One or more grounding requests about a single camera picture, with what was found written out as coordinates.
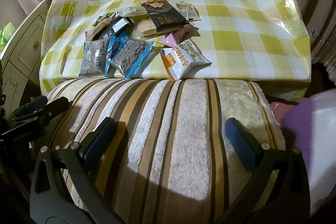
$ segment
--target clear plastic snack bag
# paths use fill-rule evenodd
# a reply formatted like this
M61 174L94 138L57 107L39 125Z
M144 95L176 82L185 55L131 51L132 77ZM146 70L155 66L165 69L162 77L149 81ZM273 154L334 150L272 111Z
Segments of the clear plastic snack bag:
M80 77L100 73L105 75L105 61L107 47L110 37L84 42L83 46L83 61L81 65Z
M128 7L120 7L116 11L116 13L122 17L136 17L146 15L147 11L142 6L139 7L128 6Z
M124 32L115 39L114 47L118 48L118 51L110 64L125 78L128 78L139 68L141 62L151 51L153 43L154 41L147 42L132 38Z
M211 64L190 39L181 42L175 48L162 48L160 54L163 65L172 81L180 80L197 65Z
M168 2L189 22L201 20L194 5L192 5L191 3L186 3L182 1L175 2L172 0L168 0Z
M107 47L107 53L106 53L106 61L105 61L105 77L107 77L109 68L110 68L110 61L111 59L117 54L119 47L120 47L120 41L116 41L117 37L112 36L109 42L109 45Z

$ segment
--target snack wrapper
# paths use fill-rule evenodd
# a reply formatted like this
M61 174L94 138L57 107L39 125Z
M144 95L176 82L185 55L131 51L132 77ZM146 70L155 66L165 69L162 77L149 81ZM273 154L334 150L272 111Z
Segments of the snack wrapper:
M79 77L100 73L105 74L105 61L110 38L84 42L83 61Z
M105 14L105 15L102 15L102 16L99 16L96 20L95 23L93 23L93 27L97 26L100 22L102 22L103 20L109 18L109 17L112 17L114 13L108 13L108 14Z
M180 80L197 65L211 64L190 39L181 42L175 48L162 48L160 54L172 81Z
M120 48L120 40L118 42L116 40L117 40L117 37L112 36L110 39L109 45L107 47L107 54L106 54L106 60L105 60L105 74L104 74L105 77L107 77L108 75L111 59L117 54Z
M130 37L123 32L115 39L115 49L118 51L111 59L111 66L115 67L125 78L129 78L140 67L142 61L150 53L154 41Z
M169 31L171 27L189 24L187 20L167 0L147 1L144 7L154 22L157 32Z
M184 39L185 35L192 30L194 30L193 26L165 33L159 43L174 48L178 44L180 44Z
M105 18L101 22L99 22L93 29L89 30L86 33L85 41L90 42L92 41L95 36L97 36L107 25L111 23L111 18Z
M143 16L147 15L147 11L144 7L139 6L139 7L120 7L117 10L117 15L122 16L122 17L136 17L136 16Z
M195 7L192 4L182 1L174 2L171 0L168 0L168 2L189 22L201 20Z
M157 31L153 21L151 19L145 19L145 20L140 21L136 25L136 27L134 28L131 34L131 37L146 37L148 35L162 34L162 33L170 32L170 31L179 30L182 28L190 28L190 27L191 27L191 24L186 23L184 27L181 25L171 26L167 29L164 29L163 31Z

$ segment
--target snack package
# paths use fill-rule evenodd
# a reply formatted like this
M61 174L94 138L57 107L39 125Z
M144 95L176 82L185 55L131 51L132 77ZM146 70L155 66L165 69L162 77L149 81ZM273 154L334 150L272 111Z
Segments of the snack package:
M102 15L102 16L99 16L96 20L95 23L93 23L93 27L97 26L100 22L102 22L104 19L107 19L109 17L112 17L114 13L108 13L108 14L105 14L105 15Z
M110 38L95 40L91 42L84 42L83 61L79 76L100 73L105 75L105 60L107 53L107 46Z
M145 37L148 35L154 35L154 34L161 34L161 33L166 33L174 30L179 30L182 28L189 28L191 27L190 23L186 23L184 26L182 25L177 25L177 26L172 26L170 28L164 29L162 31L157 31L153 21L151 19L145 19L140 21L136 27L134 28L131 37Z
M175 48L160 49L161 58L170 80L180 80L197 65L211 64L190 39L181 42Z
M110 38L110 42L109 45L107 47L107 53L106 53L106 61L105 61L105 73L104 76L107 77L107 74L109 72L109 68L110 68L110 61L111 59L116 55L116 53L119 50L120 47L120 42L116 42L117 37L116 36L112 36Z
M167 0L147 1L144 6L157 32L168 31L178 26L183 28L189 24Z
M92 41L102 30L111 23L111 18L106 18L99 22L93 29L86 33L85 41Z
M147 11L144 7L120 7L116 14L121 17L136 17L136 16L143 16L147 14Z
M103 39L110 36L118 37L123 31L133 25L133 22L128 17L113 17L110 24L102 30L99 36L97 35L96 39Z
M145 2L147 2L147 1L157 1L157 0L143 0L143 1L137 2L136 6L137 6L137 7L139 7L139 6L144 7L143 4L144 4Z
M190 32L194 29L195 28L192 26L190 28L183 28L183 29L180 29L180 30L177 30L177 31L172 31L172 32L169 32L169 33L165 33L159 43L174 48L180 42L183 41L185 35L188 32Z
M182 1L174 2L171 0L168 0L168 2L189 22L201 20L195 7L192 4Z
M130 77L140 66L144 58L152 49L154 41L132 38L125 32L115 39L115 48L118 51L111 59L110 64L125 78Z

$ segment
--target yellow checkered tablecloth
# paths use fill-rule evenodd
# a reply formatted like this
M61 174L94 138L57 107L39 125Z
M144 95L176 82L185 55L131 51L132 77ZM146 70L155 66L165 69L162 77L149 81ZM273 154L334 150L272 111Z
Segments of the yellow checkered tablecloth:
M84 31L99 15L142 0L53 0L42 38L40 82L46 94L77 78ZM310 80L310 42L296 0L178 0L192 3L202 21L192 37L211 66L190 72L195 79L277 80L289 85ZM143 78L167 79L159 55ZM297 86L287 88L293 96Z

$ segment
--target screw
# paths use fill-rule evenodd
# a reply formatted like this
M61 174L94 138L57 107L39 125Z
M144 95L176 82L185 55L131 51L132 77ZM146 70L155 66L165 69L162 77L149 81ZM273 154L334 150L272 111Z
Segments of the screw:
M271 148L271 146L268 143L262 143L261 144L261 148L263 150L269 150Z
M299 154L301 151L300 151L300 149L298 149L297 147L294 147L294 148L293 148L293 152L294 152L295 154Z
M79 147L79 143L78 142L73 142L72 144L70 144L70 148L71 149L77 149Z
M47 151L47 150L48 150L48 147L46 147L46 146L41 147L41 152L42 152L42 153L44 153L44 152Z

